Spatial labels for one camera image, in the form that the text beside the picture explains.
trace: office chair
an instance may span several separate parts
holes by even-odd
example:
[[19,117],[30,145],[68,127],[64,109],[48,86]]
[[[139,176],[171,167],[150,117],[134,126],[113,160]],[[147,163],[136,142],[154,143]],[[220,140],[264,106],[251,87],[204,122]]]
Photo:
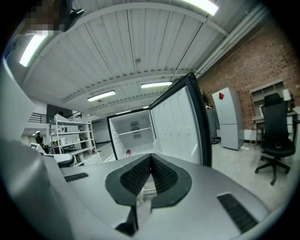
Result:
[[296,151],[293,142],[288,138],[286,111],[287,104],[282,101],[278,93],[265,97],[262,107],[265,119],[262,149],[264,153],[274,158],[262,156],[261,160],[265,159],[268,163],[256,168],[255,173],[258,173],[258,170],[262,168],[272,166],[274,174],[271,181],[272,186],[276,181],[276,166],[283,167],[286,174],[290,171],[290,167],[281,163],[280,159],[291,156]]

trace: polished concrete floor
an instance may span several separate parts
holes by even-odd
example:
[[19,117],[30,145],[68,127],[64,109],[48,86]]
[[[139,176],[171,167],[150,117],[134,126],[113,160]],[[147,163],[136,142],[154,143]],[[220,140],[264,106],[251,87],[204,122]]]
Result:
[[250,144],[250,149],[230,150],[221,147],[221,144],[212,145],[212,167],[231,179],[234,179],[235,173],[238,171],[237,161],[239,162],[240,172],[236,175],[235,181],[244,188],[259,197],[270,210],[276,209],[278,206],[288,200],[294,185],[300,175],[300,163],[293,159],[293,156],[285,157],[282,163],[291,167],[288,174],[283,168],[277,167],[277,180],[272,186],[270,182],[273,178],[272,167],[259,170],[255,174],[255,169],[266,161],[261,161],[262,154],[260,145],[256,149]]

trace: chair backrest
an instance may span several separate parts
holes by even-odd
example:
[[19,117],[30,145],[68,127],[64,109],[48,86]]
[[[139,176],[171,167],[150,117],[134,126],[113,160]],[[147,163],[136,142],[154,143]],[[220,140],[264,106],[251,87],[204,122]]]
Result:
[[265,107],[279,104],[282,102],[283,102],[282,98],[280,97],[280,95],[278,93],[273,93],[273,94],[267,95],[264,98],[264,106]]
[[266,141],[280,143],[288,138],[286,111],[287,104],[283,101],[262,108],[265,120],[264,139]]

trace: lamp shade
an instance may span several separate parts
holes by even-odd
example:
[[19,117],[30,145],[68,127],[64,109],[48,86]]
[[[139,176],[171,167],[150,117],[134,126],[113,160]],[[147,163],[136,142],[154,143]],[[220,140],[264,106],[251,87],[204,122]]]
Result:
[[291,95],[290,95],[290,92],[289,92],[288,89],[284,89],[284,90],[282,91],[282,94],[283,94],[283,100],[284,100],[284,101],[289,101],[289,100],[291,100]]

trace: brick wall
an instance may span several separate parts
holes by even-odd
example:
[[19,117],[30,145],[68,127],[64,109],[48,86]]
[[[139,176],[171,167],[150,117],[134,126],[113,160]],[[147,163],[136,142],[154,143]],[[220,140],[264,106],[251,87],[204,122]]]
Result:
[[225,87],[237,90],[244,128],[252,129],[255,115],[250,96],[253,88],[283,80],[285,88],[300,105],[300,65],[289,40],[274,20],[268,20],[255,33],[241,40],[240,48],[230,51],[198,79],[200,89],[211,95]]

